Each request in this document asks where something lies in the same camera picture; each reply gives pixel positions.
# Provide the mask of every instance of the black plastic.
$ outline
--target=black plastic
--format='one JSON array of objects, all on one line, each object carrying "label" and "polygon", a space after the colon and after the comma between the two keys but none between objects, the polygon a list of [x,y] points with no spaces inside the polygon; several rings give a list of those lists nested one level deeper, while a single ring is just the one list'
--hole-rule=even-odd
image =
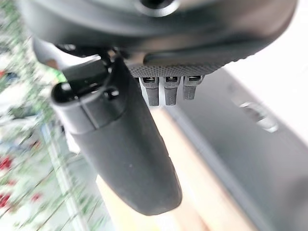
[{"label": "black plastic", "polygon": [[134,77],[207,75],[253,55],[287,28],[296,2],[180,0],[172,14],[155,18],[127,0],[117,5],[108,0],[18,0],[26,24],[41,39],[75,44],[82,51],[87,46],[117,49],[125,53]]},{"label": "black plastic", "polygon": [[77,98],[66,97],[66,83],[58,84],[52,91],[53,107],[124,202],[145,215],[170,211],[181,203],[182,193],[164,141],[122,59],[112,69],[102,76],[98,90]]},{"label": "black plastic", "polygon": [[146,89],[146,93],[149,99],[150,106],[159,105],[159,78],[158,77],[149,77],[149,78],[140,78],[141,83]]},{"label": "black plastic", "polygon": [[202,83],[204,76],[184,77],[183,80],[183,97],[185,100],[193,100],[196,88]]},{"label": "black plastic", "polygon": [[165,88],[166,105],[175,105],[177,103],[178,86],[181,77],[165,77],[162,82]]}]

